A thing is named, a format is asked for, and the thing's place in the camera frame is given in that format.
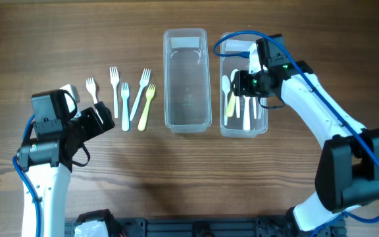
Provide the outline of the white spoon thick handle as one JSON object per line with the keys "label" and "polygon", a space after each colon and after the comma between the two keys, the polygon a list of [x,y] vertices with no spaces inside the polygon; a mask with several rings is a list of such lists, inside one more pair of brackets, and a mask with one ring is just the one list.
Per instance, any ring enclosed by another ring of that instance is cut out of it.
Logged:
{"label": "white spoon thick handle", "polygon": [[249,99],[250,97],[243,96],[244,98],[244,113],[243,113],[243,129],[250,130],[251,129],[251,119],[249,112]]}

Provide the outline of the yellow spoon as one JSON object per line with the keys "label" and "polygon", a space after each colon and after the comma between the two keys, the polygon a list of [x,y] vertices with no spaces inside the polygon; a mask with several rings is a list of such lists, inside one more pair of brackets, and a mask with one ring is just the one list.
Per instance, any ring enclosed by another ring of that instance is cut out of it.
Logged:
{"label": "yellow spoon", "polygon": [[235,110],[235,106],[236,106],[236,97],[234,95],[234,92],[232,92],[231,96],[230,96],[230,99],[229,99],[229,102],[228,102],[228,105],[227,105],[227,108],[226,108],[226,116],[227,117],[232,117],[233,116],[234,110]]}

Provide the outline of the white spoon top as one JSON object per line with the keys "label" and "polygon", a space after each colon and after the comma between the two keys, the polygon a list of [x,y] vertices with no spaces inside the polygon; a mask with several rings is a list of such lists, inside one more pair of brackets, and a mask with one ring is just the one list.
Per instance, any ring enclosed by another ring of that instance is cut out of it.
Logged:
{"label": "white spoon top", "polygon": [[257,98],[252,97],[252,104],[253,104],[253,118],[257,119]]}

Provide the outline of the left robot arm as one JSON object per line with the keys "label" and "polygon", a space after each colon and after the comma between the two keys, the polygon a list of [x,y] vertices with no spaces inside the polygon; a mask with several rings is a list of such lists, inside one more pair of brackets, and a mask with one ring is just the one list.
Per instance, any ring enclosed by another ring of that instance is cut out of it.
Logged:
{"label": "left robot arm", "polygon": [[84,143],[112,128],[102,102],[79,111],[62,89],[34,94],[33,115],[13,165],[24,184],[22,236],[64,236],[65,207],[73,160]]}

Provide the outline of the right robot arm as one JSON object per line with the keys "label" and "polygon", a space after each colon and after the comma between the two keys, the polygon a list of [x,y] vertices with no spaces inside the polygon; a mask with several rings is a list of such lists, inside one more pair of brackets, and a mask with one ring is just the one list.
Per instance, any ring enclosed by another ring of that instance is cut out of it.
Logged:
{"label": "right robot arm", "polygon": [[[249,61],[231,76],[230,89],[246,102],[276,96],[308,126],[322,153],[315,192],[288,210],[284,231],[292,236],[317,236],[356,208],[379,200],[379,129],[369,130],[351,118],[322,88],[313,69],[296,61],[280,34],[257,34],[247,49],[232,57]],[[379,216],[372,218],[373,223]]]}

